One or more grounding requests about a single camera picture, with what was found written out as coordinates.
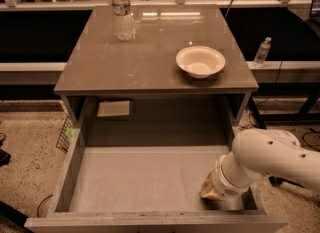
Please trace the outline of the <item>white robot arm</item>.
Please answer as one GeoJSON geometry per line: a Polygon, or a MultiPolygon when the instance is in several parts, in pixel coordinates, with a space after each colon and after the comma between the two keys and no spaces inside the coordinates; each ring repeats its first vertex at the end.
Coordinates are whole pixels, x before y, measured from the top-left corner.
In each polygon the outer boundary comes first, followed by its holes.
{"type": "Polygon", "coordinates": [[[215,162],[200,195],[209,200],[235,198],[271,176],[320,192],[320,153],[303,149],[285,130],[241,131],[232,141],[232,150],[215,162]]]}

